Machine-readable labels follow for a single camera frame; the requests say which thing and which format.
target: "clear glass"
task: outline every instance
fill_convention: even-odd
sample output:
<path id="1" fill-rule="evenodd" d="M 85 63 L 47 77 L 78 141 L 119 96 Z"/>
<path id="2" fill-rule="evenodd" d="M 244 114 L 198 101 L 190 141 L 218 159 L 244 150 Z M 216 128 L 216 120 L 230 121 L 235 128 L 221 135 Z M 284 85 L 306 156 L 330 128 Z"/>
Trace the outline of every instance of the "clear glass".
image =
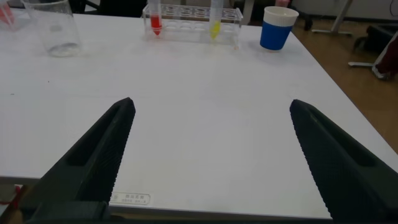
<path id="1" fill-rule="evenodd" d="M 227 44 L 238 48 L 242 13 L 239 9 L 223 9 L 218 35 L 210 34 L 210 8 L 162 4 L 162 28 L 155 34 L 152 28 L 150 7 L 142 12 L 147 40 L 175 40 L 207 44 Z"/>
<path id="2" fill-rule="evenodd" d="M 22 0 L 46 51 L 54 57 L 69 57 L 81 43 L 68 0 Z"/>

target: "test tube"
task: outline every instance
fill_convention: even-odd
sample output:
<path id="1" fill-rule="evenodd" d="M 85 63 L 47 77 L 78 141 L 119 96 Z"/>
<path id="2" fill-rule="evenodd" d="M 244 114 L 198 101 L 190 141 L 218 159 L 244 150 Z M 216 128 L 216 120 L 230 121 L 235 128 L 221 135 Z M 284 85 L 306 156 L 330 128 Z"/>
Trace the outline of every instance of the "test tube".
<path id="1" fill-rule="evenodd" d="M 160 0 L 148 0 L 150 25 L 156 35 L 162 30 L 162 8 Z"/>
<path id="2" fill-rule="evenodd" d="M 214 40 L 220 33 L 221 18 L 223 17 L 224 0 L 211 0 L 210 6 L 210 37 Z"/>

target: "yellow liquid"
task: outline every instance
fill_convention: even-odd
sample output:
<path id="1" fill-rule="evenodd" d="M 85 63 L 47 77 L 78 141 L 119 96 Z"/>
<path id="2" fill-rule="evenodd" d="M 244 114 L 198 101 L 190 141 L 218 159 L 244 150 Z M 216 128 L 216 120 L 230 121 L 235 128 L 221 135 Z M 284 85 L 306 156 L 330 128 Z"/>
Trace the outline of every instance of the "yellow liquid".
<path id="1" fill-rule="evenodd" d="M 216 21 L 214 23 L 214 26 L 210 29 L 210 37 L 213 40 L 216 39 L 218 33 L 220 33 L 220 29 L 221 29 L 221 22 L 220 21 Z"/>

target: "red test tube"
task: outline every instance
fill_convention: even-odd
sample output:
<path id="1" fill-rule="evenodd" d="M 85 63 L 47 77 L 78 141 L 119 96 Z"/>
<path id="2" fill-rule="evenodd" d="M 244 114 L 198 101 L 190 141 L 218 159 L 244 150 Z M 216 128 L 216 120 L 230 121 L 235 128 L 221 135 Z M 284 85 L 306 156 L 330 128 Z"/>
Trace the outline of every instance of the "red test tube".
<path id="1" fill-rule="evenodd" d="M 162 8 L 160 0 L 148 0 L 150 25 L 156 35 L 162 31 Z"/>

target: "black chair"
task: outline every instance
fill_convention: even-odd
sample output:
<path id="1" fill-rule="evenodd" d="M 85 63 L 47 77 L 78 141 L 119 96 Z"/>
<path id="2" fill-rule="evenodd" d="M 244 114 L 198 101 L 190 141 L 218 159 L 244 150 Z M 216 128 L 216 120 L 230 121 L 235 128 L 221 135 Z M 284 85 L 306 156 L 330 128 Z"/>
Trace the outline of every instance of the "black chair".
<path id="1" fill-rule="evenodd" d="M 369 26 L 366 31 L 368 36 L 356 39 L 354 50 L 360 47 L 366 51 L 380 54 L 397 31 L 398 24 Z"/>
<path id="2" fill-rule="evenodd" d="M 93 14 L 102 16 L 141 17 L 146 0 L 101 0 L 96 5 L 89 0 L 69 0 L 73 13 Z M 95 8 L 95 11 L 85 12 L 86 5 Z"/>

